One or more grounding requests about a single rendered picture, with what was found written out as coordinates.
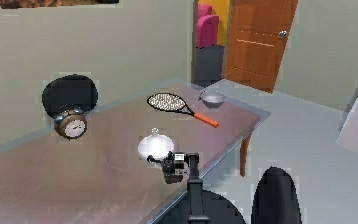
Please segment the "grey metal bowl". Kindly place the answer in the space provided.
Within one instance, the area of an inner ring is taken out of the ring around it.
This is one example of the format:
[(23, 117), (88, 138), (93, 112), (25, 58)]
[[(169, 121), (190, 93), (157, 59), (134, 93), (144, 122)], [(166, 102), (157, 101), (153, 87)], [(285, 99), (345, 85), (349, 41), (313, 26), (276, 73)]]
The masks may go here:
[(198, 98), (209, 109), (216, 109), (223, 105), (226, 96), (219, 91), (202, 91)]

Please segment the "brown glass-edged table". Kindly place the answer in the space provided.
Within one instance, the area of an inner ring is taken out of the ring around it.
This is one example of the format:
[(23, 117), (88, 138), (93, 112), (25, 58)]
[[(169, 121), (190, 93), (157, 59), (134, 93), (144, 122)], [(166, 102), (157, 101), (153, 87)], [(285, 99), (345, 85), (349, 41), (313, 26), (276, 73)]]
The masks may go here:
[[(47, 134), (0, 149), (0, 224), (151, 224), (186, 190), (139, 158), (138, 144), (152, 128), (176, 150), (199, 153), (207, 173), (269, 115), (234, 99), (209, 109), (200, 92), (172, 81), (101, 107), (79, 139)], [(179, 95), (219, 126), (152, 108), (147, 98), (156, 93)]]

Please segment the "brown alarm clock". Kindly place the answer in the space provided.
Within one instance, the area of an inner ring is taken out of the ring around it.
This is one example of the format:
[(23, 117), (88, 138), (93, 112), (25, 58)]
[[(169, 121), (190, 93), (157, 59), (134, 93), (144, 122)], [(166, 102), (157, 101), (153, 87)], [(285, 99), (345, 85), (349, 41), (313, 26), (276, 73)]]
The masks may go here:
[(87, 120), (80, 108), (66, 110), (54, 118), (54, 129), (62, 137), (78, 139), (87, 131)]

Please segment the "orange wooden room door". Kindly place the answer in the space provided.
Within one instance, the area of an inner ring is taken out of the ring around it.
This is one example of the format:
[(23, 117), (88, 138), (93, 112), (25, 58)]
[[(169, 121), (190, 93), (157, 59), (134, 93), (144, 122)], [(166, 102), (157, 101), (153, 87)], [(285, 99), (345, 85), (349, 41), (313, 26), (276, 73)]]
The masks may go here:
[[(227, 80), (272, 93), (298, 0), (234, 0), (226, 45)], [(288, 35), (280, 38), (279, 32)]]

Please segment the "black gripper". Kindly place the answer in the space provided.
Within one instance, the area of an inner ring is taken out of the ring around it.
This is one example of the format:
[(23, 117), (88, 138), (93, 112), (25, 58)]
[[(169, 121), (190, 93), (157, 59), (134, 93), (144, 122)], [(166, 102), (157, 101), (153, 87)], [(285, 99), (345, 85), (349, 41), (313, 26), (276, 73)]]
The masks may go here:
[(155, 159), (152, 155), (147, 156), (148, 163), (162, 163), (164, 180), (167, 184), (181, 182), (184, 173), (184, 154), (169, 152), (164, 159)]

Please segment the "framed brown wall picture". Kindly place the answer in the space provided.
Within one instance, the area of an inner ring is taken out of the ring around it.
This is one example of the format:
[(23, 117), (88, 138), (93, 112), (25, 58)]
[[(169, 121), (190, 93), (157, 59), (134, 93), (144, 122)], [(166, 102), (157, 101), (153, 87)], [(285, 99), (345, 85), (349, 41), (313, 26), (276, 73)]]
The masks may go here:
[(120, 0), (0, 0), (2, 9), (118, 4)]

